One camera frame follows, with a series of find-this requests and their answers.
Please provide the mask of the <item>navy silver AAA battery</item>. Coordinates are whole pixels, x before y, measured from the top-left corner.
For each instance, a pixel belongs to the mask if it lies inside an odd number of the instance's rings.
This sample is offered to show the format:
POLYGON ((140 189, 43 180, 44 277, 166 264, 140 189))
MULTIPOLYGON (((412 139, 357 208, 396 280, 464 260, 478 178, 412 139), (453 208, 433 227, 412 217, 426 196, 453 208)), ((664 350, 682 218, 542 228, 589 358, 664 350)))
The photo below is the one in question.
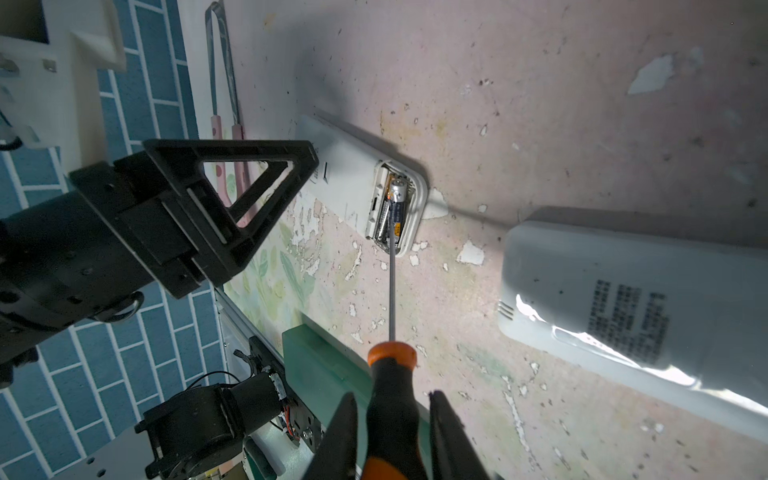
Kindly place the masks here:
POLYGON ((391 179, 386 196, 386 210, 382 220, 382 238, 390 245, 396 245, 402 236, 406 218, 406 203, 409 184, 405 177, 391 179))

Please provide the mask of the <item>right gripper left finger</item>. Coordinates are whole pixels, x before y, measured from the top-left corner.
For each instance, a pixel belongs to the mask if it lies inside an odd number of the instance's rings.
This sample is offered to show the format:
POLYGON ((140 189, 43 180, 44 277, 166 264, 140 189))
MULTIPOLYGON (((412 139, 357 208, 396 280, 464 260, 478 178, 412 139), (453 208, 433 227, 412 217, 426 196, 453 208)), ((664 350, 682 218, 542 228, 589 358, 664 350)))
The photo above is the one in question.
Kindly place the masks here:
POLYGON ((358 408, 346 393, 314 454, 303 480, 354 480, 357 475, 358 408))

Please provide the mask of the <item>white remote control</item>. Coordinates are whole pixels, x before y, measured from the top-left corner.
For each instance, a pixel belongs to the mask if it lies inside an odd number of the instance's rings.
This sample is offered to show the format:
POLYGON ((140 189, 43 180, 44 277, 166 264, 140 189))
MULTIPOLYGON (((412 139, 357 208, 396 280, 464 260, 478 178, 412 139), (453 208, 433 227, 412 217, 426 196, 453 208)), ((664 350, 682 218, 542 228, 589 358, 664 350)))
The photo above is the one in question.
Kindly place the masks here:
POLYGON ((504 246, 504 335, 766 440, 765 251, 536 221, 504 246))

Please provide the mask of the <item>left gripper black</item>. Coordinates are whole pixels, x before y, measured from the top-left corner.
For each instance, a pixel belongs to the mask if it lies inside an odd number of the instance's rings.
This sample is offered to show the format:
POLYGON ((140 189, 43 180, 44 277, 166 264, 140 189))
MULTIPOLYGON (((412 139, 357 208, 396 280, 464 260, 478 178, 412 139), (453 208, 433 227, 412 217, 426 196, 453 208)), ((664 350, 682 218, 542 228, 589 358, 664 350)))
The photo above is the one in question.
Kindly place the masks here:
POLYGON ((38 360, 40 343, 73 324, 135 314, 150 283, 183 297, 204 277, 216 286, 230 281, 319 165, 306 140, 156 139, 143 146, 79 170, 75 191, 2 219, 2 386, 38 360), (204 173, 216 163, 266 169, 227 206, 204 173))

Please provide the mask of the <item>black gold AAA battery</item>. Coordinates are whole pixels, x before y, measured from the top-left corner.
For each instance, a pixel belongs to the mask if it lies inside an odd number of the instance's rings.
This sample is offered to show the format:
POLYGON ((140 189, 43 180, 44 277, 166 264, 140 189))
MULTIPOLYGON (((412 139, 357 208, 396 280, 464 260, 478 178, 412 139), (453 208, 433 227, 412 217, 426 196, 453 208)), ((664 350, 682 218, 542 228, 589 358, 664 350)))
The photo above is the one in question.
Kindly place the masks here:
POLYGON ((375 228, 375 239, 381 243, 386 244, 388 242, 389 231, 389 215, 390 215, 390 185, 392 176, 387 178, 384 186, 381 209, 379 212, 378 220, 375 228))

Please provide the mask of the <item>orange black screwdriver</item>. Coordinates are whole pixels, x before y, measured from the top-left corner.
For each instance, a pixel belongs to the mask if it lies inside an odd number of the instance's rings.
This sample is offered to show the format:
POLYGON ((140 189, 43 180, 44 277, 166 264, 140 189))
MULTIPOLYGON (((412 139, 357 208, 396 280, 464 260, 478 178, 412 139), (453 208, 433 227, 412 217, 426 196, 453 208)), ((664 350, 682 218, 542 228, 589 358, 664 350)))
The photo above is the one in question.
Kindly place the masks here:
POLYGON ((414 396, 417 353, 396 338, 396 266, 394 221, 389 221, 388 340, 370 349, 372 394, 366 413, 367 453, 364 479, 425 479, 419 447, 420 412, 414 396))

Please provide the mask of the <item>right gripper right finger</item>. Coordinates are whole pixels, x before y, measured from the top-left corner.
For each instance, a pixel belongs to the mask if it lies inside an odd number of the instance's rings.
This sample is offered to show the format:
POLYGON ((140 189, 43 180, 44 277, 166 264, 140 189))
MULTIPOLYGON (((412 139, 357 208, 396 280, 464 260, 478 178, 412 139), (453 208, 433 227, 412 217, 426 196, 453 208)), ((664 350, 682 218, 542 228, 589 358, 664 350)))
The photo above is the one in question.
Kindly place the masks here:
POLYGON ((435 480, 488 480, 464 426, 442 391, 430 394, 430 446, 435 480))

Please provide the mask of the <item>grey remote with teal buttons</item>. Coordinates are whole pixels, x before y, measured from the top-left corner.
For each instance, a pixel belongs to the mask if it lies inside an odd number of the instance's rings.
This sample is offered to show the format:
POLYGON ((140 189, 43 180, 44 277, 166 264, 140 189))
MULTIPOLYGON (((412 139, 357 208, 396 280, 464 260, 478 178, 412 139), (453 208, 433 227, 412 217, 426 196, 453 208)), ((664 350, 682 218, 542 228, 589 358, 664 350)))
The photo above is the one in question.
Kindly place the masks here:
POLYGON ((319 161, 305 189, 384 252, 389 250, 389 243, 375 239, 384 186, 389 176, 407 179, 406 218, 395 250, 398 257, 406 255, 414 244, 428 199, 423 175, 315 116, 300 117, 296 138, 309 141, 319 161))

